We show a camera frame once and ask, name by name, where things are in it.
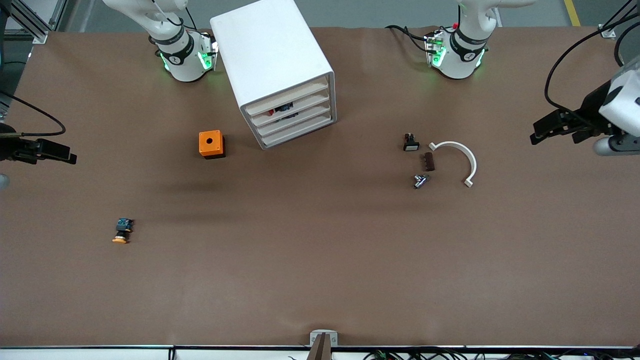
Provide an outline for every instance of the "orange and black switch box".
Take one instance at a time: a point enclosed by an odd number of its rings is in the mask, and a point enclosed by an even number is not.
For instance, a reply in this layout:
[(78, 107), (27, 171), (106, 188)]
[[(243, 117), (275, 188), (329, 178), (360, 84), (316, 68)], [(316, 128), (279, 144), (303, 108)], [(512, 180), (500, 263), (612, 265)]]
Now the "orange and black switch box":
[(198, 150), (205, 159), (220, 159), (227, 156), (225, 137), (220, 130), (203, 131), (198, 137)]

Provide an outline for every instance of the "tabletop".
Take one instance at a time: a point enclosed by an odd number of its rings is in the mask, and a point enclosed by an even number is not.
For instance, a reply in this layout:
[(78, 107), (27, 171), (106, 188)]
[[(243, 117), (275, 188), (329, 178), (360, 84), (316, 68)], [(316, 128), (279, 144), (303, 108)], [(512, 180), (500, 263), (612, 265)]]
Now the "tabletop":
[[(451, 80), (388, 29), (317, 28), (338, 122), (263, 151), (225, 73), (179, 83), (145, 33), (51, 33), (16, 95), (77, 165), (0, 163), (0, 345), (635, 345), (638, 158), (532, 146), (555, 60), (591, 28), (499, 28)], [(616, 71), (594, 38), (557, 71), (577, 108)], [(14, 103), (18, 131), (55, 124)], [(227, 157), (204, 160), (219, 129)], [(403, 152), (403, 135), (422, 147)], [(421, 189), (429, 142), (436, 170)], [(111, 242), (119, 218), (131, 243)]]

